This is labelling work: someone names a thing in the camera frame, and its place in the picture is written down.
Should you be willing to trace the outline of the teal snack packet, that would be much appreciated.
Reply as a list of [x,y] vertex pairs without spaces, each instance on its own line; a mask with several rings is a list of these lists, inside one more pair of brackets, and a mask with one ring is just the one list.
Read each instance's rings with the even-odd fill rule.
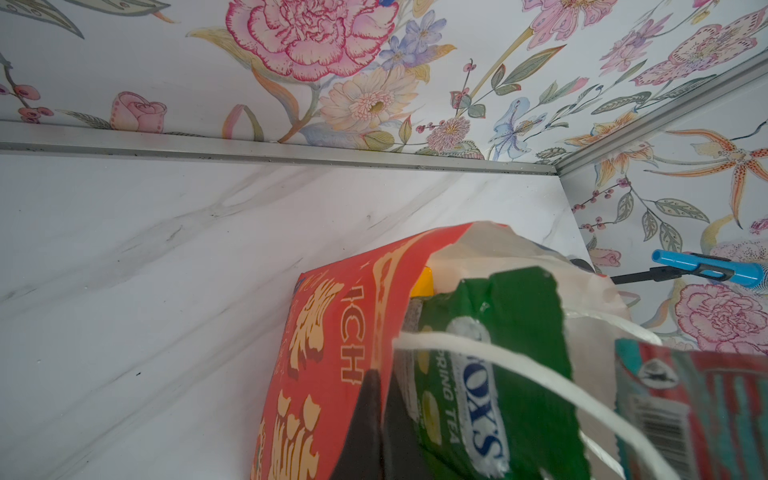
[[767,476],[767,359],[615,343],[616,411],[682,479]]

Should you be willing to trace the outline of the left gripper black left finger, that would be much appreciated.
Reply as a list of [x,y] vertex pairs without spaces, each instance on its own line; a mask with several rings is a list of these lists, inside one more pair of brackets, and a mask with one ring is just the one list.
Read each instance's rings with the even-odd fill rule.
[[381,379],[368,370],[347,430],[342,452],[331,474],[333,480],[382,478]]

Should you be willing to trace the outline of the red paper gift bag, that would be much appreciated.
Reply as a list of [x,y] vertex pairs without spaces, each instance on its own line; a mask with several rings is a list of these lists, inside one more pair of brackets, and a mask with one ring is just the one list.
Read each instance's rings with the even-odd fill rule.
[[[492,344],[403,328],[413,298],[452,292],[463,279],[532,267],[557,284],[570,378]],[[650,478],[672,479],[671,465],[613,407],[614,346],[621,339],[659,344],[630,320],[608,278],[492,222],[429,230],[304,273],[294,289],[251,477],[331,479],[365,373],[380,374],[383,426],[399,352],[444,350],[488,360],[570,402],[590,464],[588,479],[604,469],[629,477],[617,461],[620,446]]]

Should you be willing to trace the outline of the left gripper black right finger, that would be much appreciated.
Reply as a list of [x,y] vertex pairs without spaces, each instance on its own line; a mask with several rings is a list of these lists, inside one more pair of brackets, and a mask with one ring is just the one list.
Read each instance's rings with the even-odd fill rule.
[[383,478],[427,480],[433,476],[422,455],[397,380],[390,381],[382,426]]

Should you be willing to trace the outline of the green snack packet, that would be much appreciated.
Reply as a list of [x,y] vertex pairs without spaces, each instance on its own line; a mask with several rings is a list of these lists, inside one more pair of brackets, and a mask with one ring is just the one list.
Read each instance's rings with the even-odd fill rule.
[[[525,355],[570,378],[555,279],[539,267],[463,279],[411,299],[408,332],[445,332]],[[401,351],[397,382],[435,479],[588,479],[576,409],[488,360]]]

